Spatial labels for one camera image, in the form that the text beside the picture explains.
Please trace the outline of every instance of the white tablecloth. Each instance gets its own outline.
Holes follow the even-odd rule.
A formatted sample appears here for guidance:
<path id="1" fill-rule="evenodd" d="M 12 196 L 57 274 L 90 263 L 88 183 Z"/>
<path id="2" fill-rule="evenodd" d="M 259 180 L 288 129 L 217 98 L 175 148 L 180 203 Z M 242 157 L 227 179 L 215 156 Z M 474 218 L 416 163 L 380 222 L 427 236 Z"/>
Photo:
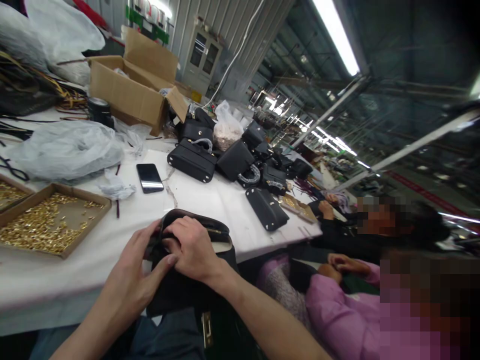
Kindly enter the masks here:
<path id="1" fill-rule="evenodd" d="M 57 120 L 58 117 L 52 109 L 28 116 L 33 120 Z M 23 122 L 12 124 L 33 130 L 42 126 Z M 147 141 L 149 150 L 144 157 L 139 160 L 127 157 L 122 161 L 118 175 L 125 183 L 135 184 L 137 192 L 120 201 L 120 219 L 116 217 L 113 203 L 112 209 L 67 259 L 0 248 L 0 336 L 82 321 L 132 233 L 174 208 L 226 224 L 238 262 L 321 235 L 317 224 L 309 224 L 292 213 L 288 213 L 290 220 L 286 225 L 267 232 L 238 183 L 215 173 L 213 180 L 205 184 L 169 166 L 167 155 L 175 142 Z M 0 147 L 0 155 L 4 154 L 5 149 Z M 155 164 L 165 190 L 143 194 L 137 163 Z M 0 172 L 10 176 L 3 168 Z M 91 180 L 78 188 L 101 194 L 97 186 L 101 180 L 102 177 Z M 45 185 L 30 184 L 30 187 L 40 190 Z M 304 203 L 310 201 L 299 191 L 295 195 Z"/>

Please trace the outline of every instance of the phone screen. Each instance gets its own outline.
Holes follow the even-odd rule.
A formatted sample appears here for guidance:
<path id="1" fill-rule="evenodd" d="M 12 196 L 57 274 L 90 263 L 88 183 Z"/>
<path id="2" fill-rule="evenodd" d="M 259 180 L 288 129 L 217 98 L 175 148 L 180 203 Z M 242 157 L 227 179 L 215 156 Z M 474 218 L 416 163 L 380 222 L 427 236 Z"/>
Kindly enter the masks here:
<path id="1" fill-rule="evenodd" d="M 163 191 L 164 185 L 155 164 L 137 164 L 136 170 L 138 171 L 144 194 Z"/>

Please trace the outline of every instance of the glass cabinet door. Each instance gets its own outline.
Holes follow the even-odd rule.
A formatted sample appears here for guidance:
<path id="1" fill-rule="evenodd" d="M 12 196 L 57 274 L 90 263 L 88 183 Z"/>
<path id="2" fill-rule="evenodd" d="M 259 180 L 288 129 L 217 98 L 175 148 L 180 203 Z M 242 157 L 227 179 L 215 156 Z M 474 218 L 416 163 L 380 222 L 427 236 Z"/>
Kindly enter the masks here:
<path id="1" fill-rule="evenodd" d="M 200 66 L 200 61 L 202 60 L 202 55 L 205 52 L 207 39 L 203 37 L 201 34 L 196 34 L 195 45 L 193 47 L 193 51 L 191 53 L 190 63 L 195 65 L 196 67 Z"/>
<path id="2" fill-rule="evenodd" d="M 208 49 L 208 54 L 206 55 L 205 64 L 203 65 L 203 71 L 210 75 L 212 69 L 214 68 L 215 60 L 217 59 L 217 55 L 219 53 L 219 49 L 210 44 L 210 49 Z"/>

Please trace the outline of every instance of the gold metal hardware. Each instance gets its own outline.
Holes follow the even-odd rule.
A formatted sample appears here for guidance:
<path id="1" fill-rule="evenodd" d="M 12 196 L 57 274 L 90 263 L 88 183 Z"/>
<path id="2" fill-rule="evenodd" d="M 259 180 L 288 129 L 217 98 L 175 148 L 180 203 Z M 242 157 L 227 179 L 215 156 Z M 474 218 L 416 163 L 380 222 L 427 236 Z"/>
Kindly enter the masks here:
<path id="1" fill-rule="evenodd" d="M 210 311 L 204 312 L 201 315 L 201 325 L 203 327 L 203 345 L 205 349 L 208 349 L 214 344 L 214 338 L 212 336 L 212 317 Z"/>

